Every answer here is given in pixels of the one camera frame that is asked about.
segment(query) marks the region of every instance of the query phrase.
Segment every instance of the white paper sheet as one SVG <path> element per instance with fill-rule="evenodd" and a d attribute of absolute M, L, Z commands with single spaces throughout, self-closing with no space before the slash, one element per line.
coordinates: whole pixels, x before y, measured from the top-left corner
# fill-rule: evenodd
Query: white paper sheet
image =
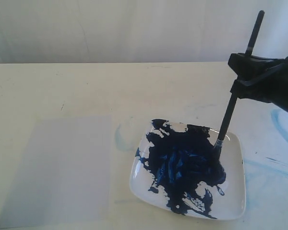
<path fill-rule="evenodd" d="M 63 118 L 33 130 L 0 228 L 102 219 L 108 210 L 110 116 Z"/>

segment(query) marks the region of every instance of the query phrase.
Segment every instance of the dark blue paint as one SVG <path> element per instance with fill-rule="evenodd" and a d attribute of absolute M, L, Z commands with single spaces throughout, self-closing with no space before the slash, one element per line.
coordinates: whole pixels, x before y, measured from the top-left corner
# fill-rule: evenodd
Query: dark blue paint
<path fill-rule="evenodd" d="M 213 203 L 210 191 L 205 189 L 203 197 L 195 191 L 201 181 L 209 186 L 217 186 L 226 179 L 219 155 L 207 139 L 210 137 L 210 128 L 187 125 L 187 131 L 175 132 L 166 122 L 161 119 L 152 121 L 154 128 L 161 131 L 163 137 L 154 132 L 148 133 L 147 140 L 154 146 L 149 148 L 148 158 L 140 157 L 143 167 L 154 175 L 149 191 L 156 193 L 161 185 L 169 198 L 167 206 L 173 212 L 185 215 L 188 210 L 193 210 L 215 219 L 209 214 Z M 221 188 L 217 186 L 217 189 L 224 195 Z M 193 204 L 200 211 L 187 205 L 182 200 L 185 197 L 194 199 Z"/>
<path fill-rule="evenodd" d="M 282 135 L 282 137 L 286 140 L 286 142 L 288 143 L 288 132 L 281 126 L 280 122 L 279 122 L 279 113 L 281 112 L 281 109 L 274 109 L 271 112 L 271 118 L 272 118 L 272 122 L 275 126 L 275 128 L 279 131 L 280 135 Z"/>

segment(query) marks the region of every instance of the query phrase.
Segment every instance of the table surface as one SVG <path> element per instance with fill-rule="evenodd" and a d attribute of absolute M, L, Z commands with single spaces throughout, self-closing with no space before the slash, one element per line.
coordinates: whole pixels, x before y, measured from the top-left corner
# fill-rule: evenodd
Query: table surface
<path fill-rule="evenodd" d="M 147 122 L 219 128 L 235 78 L 225 62 L 0 64 L 0 212 L 37 122 L 110 114 L 108 217 L 29 229 L 288 229 L 288 141 L 272 122 L 271 113 L 278 112 L 272 104 L 238 100 L 229 127 L 240 138 L 245 167 L 247 206 L 240 219 L 184 217 L 129 190 Z"/>

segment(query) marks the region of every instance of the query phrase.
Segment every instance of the white wall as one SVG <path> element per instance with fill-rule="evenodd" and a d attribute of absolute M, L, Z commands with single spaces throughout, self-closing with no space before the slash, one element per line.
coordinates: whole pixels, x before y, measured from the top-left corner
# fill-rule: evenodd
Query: white wall
<path fill-rule="evenodd" d="M 288 56 L 288 0 L 0 0 L 0 63 L 225 61 Z"/>

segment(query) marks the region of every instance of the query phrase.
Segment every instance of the white plate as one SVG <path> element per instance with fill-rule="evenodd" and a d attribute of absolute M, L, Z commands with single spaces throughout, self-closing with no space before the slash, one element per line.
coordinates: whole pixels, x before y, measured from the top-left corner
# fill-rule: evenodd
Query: white plate
<path fill-rule="evenodd" d="M 135 155 L 131 191 L 149 204 L 179 214 L 239 218 L 245 210 L 240 142 L 228 132 L 220 161 L 212 160 L 214 155 L 203 149 L 210 149 L 216 138 L 213 129 L 153 120 Z"/>

